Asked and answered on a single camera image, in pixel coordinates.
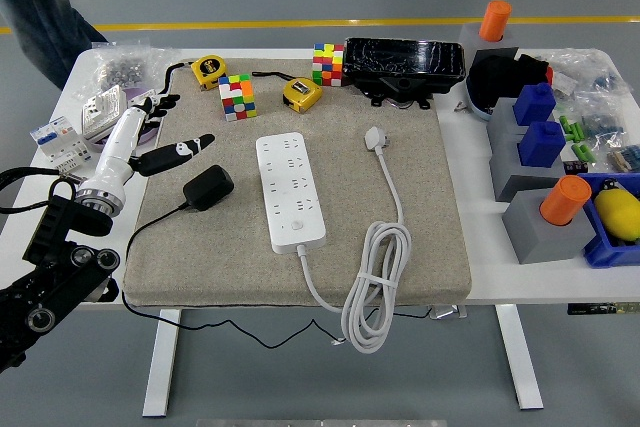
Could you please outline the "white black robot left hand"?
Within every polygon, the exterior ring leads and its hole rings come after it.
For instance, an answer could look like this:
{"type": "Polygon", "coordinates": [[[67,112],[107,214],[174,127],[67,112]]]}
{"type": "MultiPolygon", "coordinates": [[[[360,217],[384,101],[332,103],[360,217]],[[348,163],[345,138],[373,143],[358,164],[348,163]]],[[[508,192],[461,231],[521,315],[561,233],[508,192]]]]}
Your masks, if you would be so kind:
{"type": "Polygon", "coordinates": [[[165,115],[178,100],[177,94],[154,95],[124,112],[106,142],[94,175],[79,186],[78,203],[114,217],[124,207],[124,185],[135,172],[149,177],[175,168],[214,142],[214,135],[204,134],[148,151],[139,157],[134,155],[146,121],[165,115]]]}

